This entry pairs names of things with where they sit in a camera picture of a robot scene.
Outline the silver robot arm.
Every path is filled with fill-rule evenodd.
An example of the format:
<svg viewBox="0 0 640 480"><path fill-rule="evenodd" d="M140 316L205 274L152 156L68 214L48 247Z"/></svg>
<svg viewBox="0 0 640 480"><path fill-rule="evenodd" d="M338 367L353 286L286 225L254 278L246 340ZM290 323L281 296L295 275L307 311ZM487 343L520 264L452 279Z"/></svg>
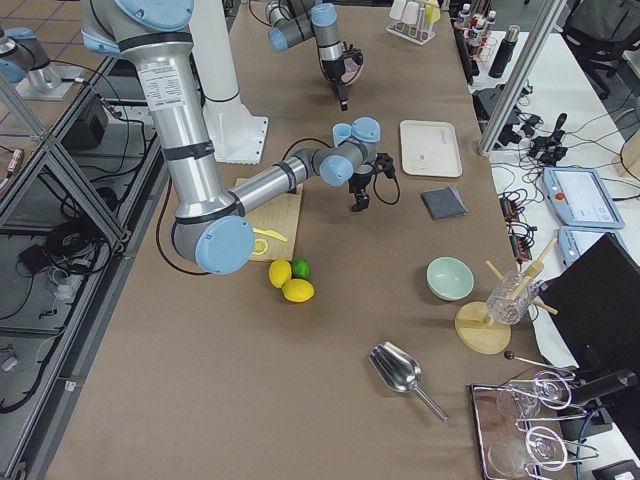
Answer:
<svg viewBox="0 0 640 480"><path fill-rule="evenodd" d="M347 182L378 153L379 123L361 117L334 147L291 157L225 189L215 154L264 136L238 97L222 5L217 1L86 1L85 46L131 62L153 118L179 204L171 234L177 253L202 270L233 273L255 242L246 214L319 176Z"/></svg>
<svg viewBox="0 0 640 480"><path fill-rule="evenodd" d="M285 52L309 39L316 43L321 71L329 82L342 111L348 109L346 73L347 45L342 41L338 16L332 3L322 1L268 1L266 20L272 49Z"/></svg>

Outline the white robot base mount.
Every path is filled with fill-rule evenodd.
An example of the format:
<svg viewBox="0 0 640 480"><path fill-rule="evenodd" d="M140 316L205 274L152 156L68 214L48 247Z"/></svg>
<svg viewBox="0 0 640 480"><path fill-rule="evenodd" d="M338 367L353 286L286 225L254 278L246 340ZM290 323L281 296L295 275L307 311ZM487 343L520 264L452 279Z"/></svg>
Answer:
<svg viewBox="0 0 640 480"><path fill-rule="evenodd" d="M251 114L237 82L223 3L196 0L190 20L193 56L204 95L203 115L221 163L260 162L268 119Z"/></svg>

